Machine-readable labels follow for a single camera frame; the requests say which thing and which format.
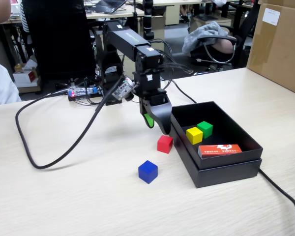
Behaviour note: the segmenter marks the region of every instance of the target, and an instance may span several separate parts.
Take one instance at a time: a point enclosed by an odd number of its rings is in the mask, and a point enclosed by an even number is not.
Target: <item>white box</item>
[[[17,88],[37,87],[40,85],[40,77],[33,80],[31,83],[17,83],[14,82]]]
[[[31,83],[35,79],[33,71],[16,71],[13,73],[16,83]]]

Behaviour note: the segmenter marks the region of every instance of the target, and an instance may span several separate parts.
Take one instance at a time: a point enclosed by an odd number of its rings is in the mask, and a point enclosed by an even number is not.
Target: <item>robotic arm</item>
[[[140,113],[149,128],[156,121],[164,134],[171,130],[172,105],[161,89],[160,66],[163,57],[151,47],[151,44],[131,29],[125,29],[118,21],[105,22],[103,25],[103,54],[99,55],[100,81],[104,91],[109,89],[123,74],[123,64],[117,50],[135,62],[133,72],[135,88],[133,93],[139,97]],[[115,73],[106,73],[109,67],[115,66]],[[127,101],[133,94],[128,94]]]

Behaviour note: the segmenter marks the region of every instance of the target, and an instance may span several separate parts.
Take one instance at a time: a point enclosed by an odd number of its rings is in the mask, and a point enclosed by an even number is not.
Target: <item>blue cube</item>
[[[146,183],[151,183],[158,174],[157,166],[150,161],[146,161],[139,166],[139,178],[144,180]]]

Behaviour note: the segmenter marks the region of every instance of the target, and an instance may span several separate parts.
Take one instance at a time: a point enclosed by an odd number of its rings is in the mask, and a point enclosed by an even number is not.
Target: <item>office chair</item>
[[[95,76],[83,0],[23,0],[42,80]]]
[[[190,52],[191,58],[194,60],[194,62],[201,62],[206,65],[216,63],[217,71],[222,70],[223,65],[225,64],[232,65],[233,68],[245,67],[245,65],[240,62],[242,55],[245,54],[243,46],[249,32],[257,23],[259,9],[260,5],[258,4],[258,0],[256,0],[248,16],[239,27],[238,31],[235,31],[234,28],[230,26],[221,25],[222,27],[227,28],[231,33],[233,33],[233,37],[235,37],[235,39],[223,36],[205,36],[198,38],[198,40],[203,42],[204,44],[200,48],[197,48]],[[229,40],[234,46],[234,53],[224,54],[214,49],[210,45],[205,45],[205,40],[208,38]]]

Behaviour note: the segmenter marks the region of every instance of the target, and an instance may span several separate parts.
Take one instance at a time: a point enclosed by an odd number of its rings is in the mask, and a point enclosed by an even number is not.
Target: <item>open box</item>
[[[192,145],[186,130],[206,121],[213,134]],[[257,175],[263,148],[214,102],[173,107],[170,136],[196,187],[205,187]],[[200,145],[238,144],[241,153],[210,156],[198,155]]]

